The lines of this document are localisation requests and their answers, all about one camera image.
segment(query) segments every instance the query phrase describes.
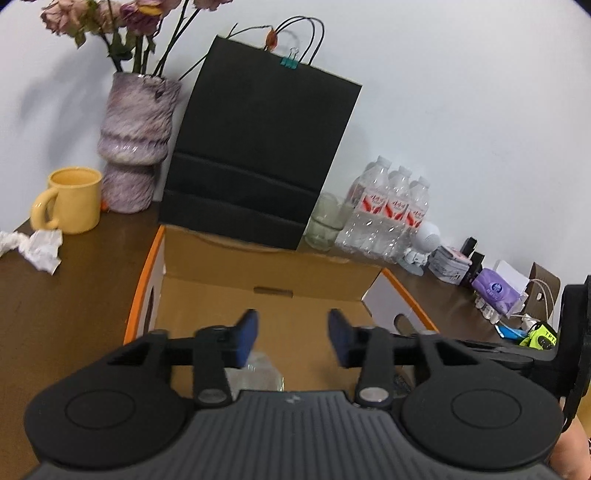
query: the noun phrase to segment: yellow mug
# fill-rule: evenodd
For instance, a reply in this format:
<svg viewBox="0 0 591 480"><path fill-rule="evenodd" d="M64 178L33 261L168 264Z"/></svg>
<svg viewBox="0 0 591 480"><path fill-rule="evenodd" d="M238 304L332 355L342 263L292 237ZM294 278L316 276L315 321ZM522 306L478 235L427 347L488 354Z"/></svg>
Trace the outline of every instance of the yellow mug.
<svg viewBox="0 0 591 480"><path fill-rule="evenodd" d="M33 230L59 228L70 234L92 230L99 223L102 178L100 171L86 167L61 168L49 175L49 188L31 207Z"/></svg>

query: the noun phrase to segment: clear plastic object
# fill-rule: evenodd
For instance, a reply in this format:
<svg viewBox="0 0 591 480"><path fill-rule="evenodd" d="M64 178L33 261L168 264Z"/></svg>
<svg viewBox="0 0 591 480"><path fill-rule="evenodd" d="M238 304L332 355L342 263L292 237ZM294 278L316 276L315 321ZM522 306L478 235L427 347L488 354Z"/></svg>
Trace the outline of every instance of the clear plastic object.
<svg viewBox="0 0 591 480"><path fill-rule="evenodd" d="M251 352L244 368L226 368L226 377L234 400L240 390L283 391L283 376L262 352Z"/></svg>

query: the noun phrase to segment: wooden table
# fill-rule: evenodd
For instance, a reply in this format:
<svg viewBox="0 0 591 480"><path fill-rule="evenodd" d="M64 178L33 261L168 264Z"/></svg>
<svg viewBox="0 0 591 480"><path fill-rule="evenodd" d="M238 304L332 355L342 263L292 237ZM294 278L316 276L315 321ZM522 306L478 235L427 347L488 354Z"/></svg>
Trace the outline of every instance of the wooden table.
<svg viewBox="0 0 591 480"><path fill-rule="evenodd" d="M62 264L53 276L36 271L17 252L0 259L2 480L19 479L37 464L22 427L33 396L121 345L157 228L157 206L136 215L103 214L94 230L64 237ZM31 233L28 224L20 230ZM429 272L416 277L397 265L387 267L443 335L499 339L467 291Z"/></svg>

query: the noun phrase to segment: teal binder clip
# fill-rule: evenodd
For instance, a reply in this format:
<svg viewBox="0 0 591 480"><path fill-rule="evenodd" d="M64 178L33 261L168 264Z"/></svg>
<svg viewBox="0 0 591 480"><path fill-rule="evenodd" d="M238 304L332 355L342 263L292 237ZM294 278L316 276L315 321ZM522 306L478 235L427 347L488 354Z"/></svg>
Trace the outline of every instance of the teal binder clip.
<svg viewBox="0 0 591 480"><path fill-rule="evenodd" d="M292 48L290 50L290 56L289 57L283 57L281 59L281 65L288 68L288 69L292 69L295 70L297 65L298 65L298 61L296 60L296 55L298 54L298 49L297 48Z"/></svg>

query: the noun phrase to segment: ribbed gray surface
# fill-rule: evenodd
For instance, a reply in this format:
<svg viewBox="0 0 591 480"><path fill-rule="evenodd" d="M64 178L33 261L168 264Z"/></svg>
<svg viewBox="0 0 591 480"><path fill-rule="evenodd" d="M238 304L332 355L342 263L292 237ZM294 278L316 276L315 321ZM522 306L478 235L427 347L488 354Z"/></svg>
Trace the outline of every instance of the ribbed gray surface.
<svg viewBox="0 0 591 480"><path fill-rule="evenodd" d="M351 405L341 392L245 391L223 410L195 415L183 437L142 464L70 472L43 464L30 480L556 480L541 465L473 473L417 451L384 412Z"/></svg>

